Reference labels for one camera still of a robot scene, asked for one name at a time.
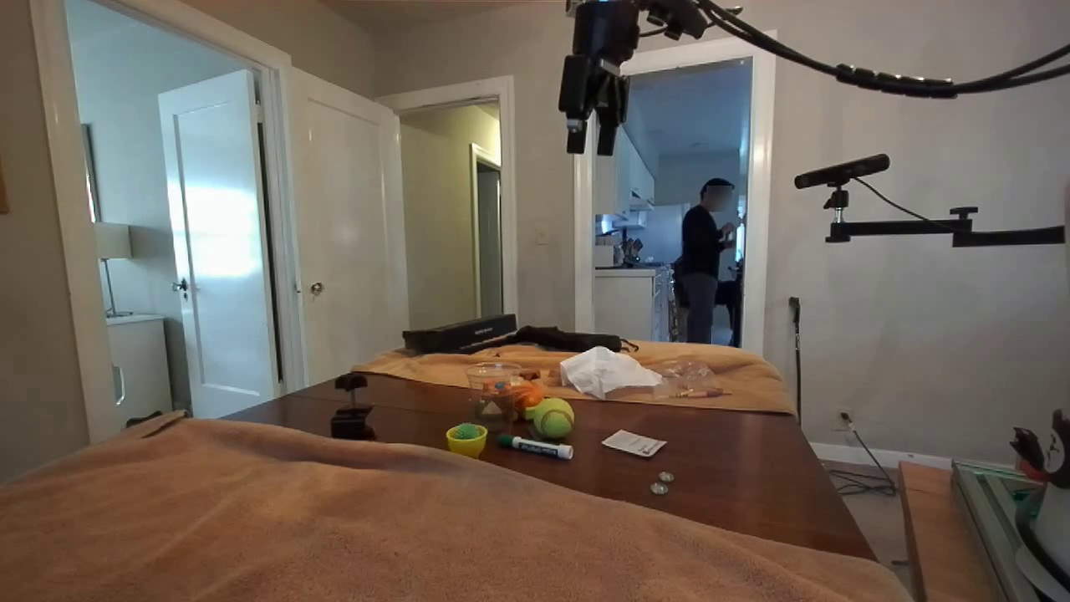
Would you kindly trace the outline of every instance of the brown blanket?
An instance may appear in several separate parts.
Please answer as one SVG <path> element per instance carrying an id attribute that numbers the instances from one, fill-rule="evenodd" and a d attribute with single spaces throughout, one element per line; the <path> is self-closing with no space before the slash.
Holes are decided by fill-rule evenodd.
<path id="1" fill-rule="evenodd" d="M 728 410 L 794 410 L 791 394 L 775 367 L 749 350 L 720 348 L 720 344 L 662 344 L 639 340 L 639 350 L 628 350 L 639 364 L 658 373 L 666 378 L 662 388 L 623 388 L 604 400 L 641 400 L 641 404 L 685 404 L 685 409 L 728 409 Z M 475 354 L 405 354 L 394 350 L 363 373 L 393 375 L 405 383 L 428 383 L 466 388 L 468 375 L 477 367 L 503 364 L 519 375 L 539 375 L 553 394 L 559 397 L 584 397 L 573 384 L 561 383 L 561 363 L 573 350 L 546 350 L 534 344 L 503 344 Z M 709 375 L 700 378 L 704 394 L 682 394 L 680 367 L 700 364 Z"/>
<path id="2" fill-rule="evenodd" d="M 178 420 L 0 486 L 0 593 L 34 602 L 910 598 L 876 563 L 448 453 L 218 420 Z"/>

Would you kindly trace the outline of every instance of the man in dark clothing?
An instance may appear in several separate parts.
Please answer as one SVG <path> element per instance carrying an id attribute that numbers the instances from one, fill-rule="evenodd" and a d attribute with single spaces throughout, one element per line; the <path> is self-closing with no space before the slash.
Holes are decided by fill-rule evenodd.
<path id="1" fill-rule="evenodd" d="M 720 250 L 725 249 L 723 231 L 714 220 L 731 195 L 731 180 L 714 179 L 704 185 L 700 203 L 682 218 L 682 259 L 675 260 L 675 278 L 688 309 L 685 340 L 714 338 L 714 306 L 715 306 L 715 271 Z"/>

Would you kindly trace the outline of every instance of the crumpled white cloth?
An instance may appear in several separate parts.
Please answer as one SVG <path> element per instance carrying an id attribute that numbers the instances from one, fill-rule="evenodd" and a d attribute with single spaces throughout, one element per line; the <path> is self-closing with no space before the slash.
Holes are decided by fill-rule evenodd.
<path id="1" fill-rule="evenodd" d="M 632 354 L 588 348 L 561 363 L 561 375 L 575 390 L 604 397 L 617 388 L 658 388 L 662 375 L 641 367 Z"/>

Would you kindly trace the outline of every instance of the baseboard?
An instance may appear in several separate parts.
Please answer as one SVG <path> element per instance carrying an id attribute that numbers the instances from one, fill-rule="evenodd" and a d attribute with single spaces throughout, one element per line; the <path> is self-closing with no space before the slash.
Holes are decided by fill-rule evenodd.
<path id="1" fill-rule="evenodd" d="M 866 449 L 860 449 L 860 444 L 836 444 L 836 441 L 811 441 L 811 449 L 816 453 L 816 457 L 824 457 L 824 461 L 840 461 L 840 464 L 872 464 L 872 457 L 876 457 L 883 468 L 899 468 L 899 461 L 951 468 L 951 457 L 942 457 L 942 456 L 916 456 L 916 453 L 896 453 L 896 449 L 872 449 L 872 457 L 869 457 Z"/>

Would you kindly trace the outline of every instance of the white cabinet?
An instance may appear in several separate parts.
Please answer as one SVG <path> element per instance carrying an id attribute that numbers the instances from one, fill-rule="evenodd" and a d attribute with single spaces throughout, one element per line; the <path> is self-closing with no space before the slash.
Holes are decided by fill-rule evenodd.
<path id="1" fill-rule="evenodd" d="M 632 340 L 668 340 L 668 271 L 598 269 L 597 331 Z"/>
<path id="2" fill-rule="evenodd" d="M 117 420 L 172 410 L 163 318 L 106 318 L 106 340 Z"/>

